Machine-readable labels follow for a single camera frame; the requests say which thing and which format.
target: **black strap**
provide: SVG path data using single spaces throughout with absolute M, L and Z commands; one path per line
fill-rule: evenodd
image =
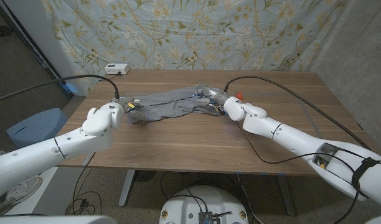
M 379 164 L 380 161 L 376 161 L 372 159 L 371 157 L 368 157 L 362 161 L 362 164 L 358 167 L 357 170 L 355 170 L 354 174 L 352 175 L 351 184 L 352 186 L 357 190 L 358 189 L 358 181 L 360 177 L 366 172 L 367 169 L 371 168 L 372 166 Z M 363 194 L 361 191 L 359 191 L 361 195 L 364 197 L 368 197 L 365 194 Z

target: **blue bin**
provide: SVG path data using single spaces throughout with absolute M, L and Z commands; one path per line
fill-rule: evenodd
M 66 122 L 62 110 L 53 108 L 13 125 L 6 132 L 12 142 L 22 148 L 55 137 Z

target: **gray cloth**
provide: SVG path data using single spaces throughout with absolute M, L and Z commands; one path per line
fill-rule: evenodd
M 176 118 L 189 113 L 208 113 L 220 116 L 212 106 L 203 106 L 194 97 L 196 90 L 207 86 L 198 84 L 196 87 L 181 88 L 150 96 L 136 96 L 139 105 L 134 111 L 129 112 L 128 119 L 131 123 L 138 121 L 160 121 L 164 118 Z

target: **wooden table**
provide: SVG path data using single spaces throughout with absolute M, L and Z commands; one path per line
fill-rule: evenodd
M 293 90 L 354 132 L 375 152 L 378 148 L 356 121 L 330 92 L 321 79 L 311 72 L 239 72 L 200 70 L 131 70 L 114 78 L 124 96 L 145 96 L 175 90 L 198 83 L 224 88 L 241 75 L 259 75 Z M 286 91 L 257 79 L 237 80 L 228 93 L 243 93 L 244 103 L 264 108 L 268 116 L 313 136 L 337 141 L 357 142 L 308 105 Z M 100 82 L 78 107 L 59 134 L 82 125 L 89 109 L 99 108 L 114 97 L 113 87 Z M 271 139 L 246 133 L 259 155 L 266 161 L 282 161 L 294 155 Z M 242 132 L 228 116 L 188 114 L 157 122 L 131 124 L 123 119 L 114 131 L 115 142 L 97 152 L 90 167 L 122 167 L 128 169 L 119 205 L 125 205 L 135 170 L 169 170 L 193 172 L 226 172 L 278 175 L 288 214 L 294 215 L 290 191 L 284 175 L 316 175 L 301 159 L 281 164 L 259 160 Z M 60 166 L 81 167 L 86 155 L 69 159 Z

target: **white box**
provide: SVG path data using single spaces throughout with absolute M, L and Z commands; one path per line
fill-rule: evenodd
M 122 64 L 122 63 L 109 63 L 105 67 L 105 71 L 108 75 L 117 75 L 117 74 L 127 74 L 129 71 L 128 64 Z

